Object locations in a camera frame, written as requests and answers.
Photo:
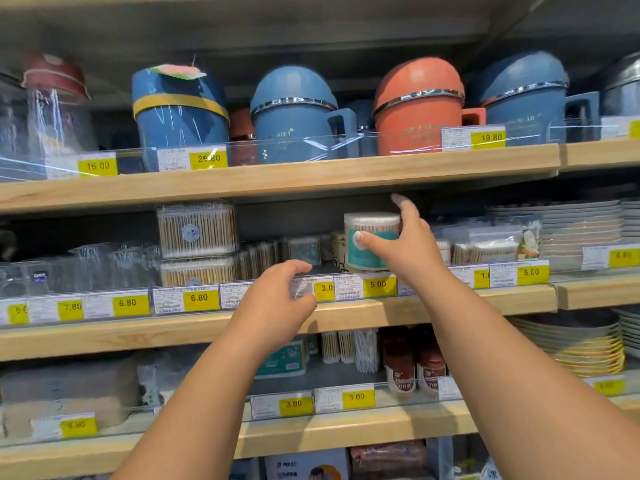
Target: mug handle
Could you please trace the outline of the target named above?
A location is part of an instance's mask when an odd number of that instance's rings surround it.
[[[334,118],[341,118],[344,124],[344,136],[347,139],[358,138],[358,126],[356,124],[356,113],[349,108],[336,109],[329,112],[326,115],[326,119],[331,124],[331,120]],[[358,140],[354,140],[346,145],[347,158],[358,158],[360,156],[360,150]]]
[[[484,107],[468,107],[462,110],[462,126],[484,126],[486,109]]]
[[[573,96],[567,96],[564,98],[564,109],[572,104],[579,104],[587,109],[587,124],[595,126],[596,128],[583,129],[583,135],[585,138],[583,141],[599,140],[600,139],[600,93],[592,91],[590,93],[575,94]]]

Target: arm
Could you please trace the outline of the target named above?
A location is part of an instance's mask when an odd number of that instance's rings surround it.
[[[556,364],[444,265],[428,224],[394,196],[396,241],[360,241],[416,291],[505,480],[622,478],[640,469],[640,428]]]
[[[229,325],[187,374],[171,401],[111,480],[227,480],[244,402],[262,361],[291,341],[316,308],[293,301],[289,284],[311,265],[291,260],[265,271]]]

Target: cotton swab container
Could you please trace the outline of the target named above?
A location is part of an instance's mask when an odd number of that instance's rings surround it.
[[[165,259],[225,255],[240,249],[236,208],[229,202],[165,205],[156,214]]]
[[[164,260],[160,275],[164,287],[230,283],[239,279],[240,260],[237,255]]]
[[[359,231],[367,231],[384,239],[397,239],[400,234],[400,215],[390,212],[358,212],[344,215],[347,264],[364,271],[388,269],[380,257],[356,242]]]

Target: red lid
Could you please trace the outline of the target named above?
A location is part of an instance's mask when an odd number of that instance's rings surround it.
[[[22,86],[25,88],[58,89],[89,98],[80,67],[64,62],[55,55],[33,57],[26,65]]]

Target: round cotton swab container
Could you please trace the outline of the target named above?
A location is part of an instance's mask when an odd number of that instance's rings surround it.
[[[364,271],[388,269],[380,257],[356,242],[360,231],[367,231],[384,239],[397,239],[400,234],[400,215],[390,212],[354,212],[344,215],[347,265]]]

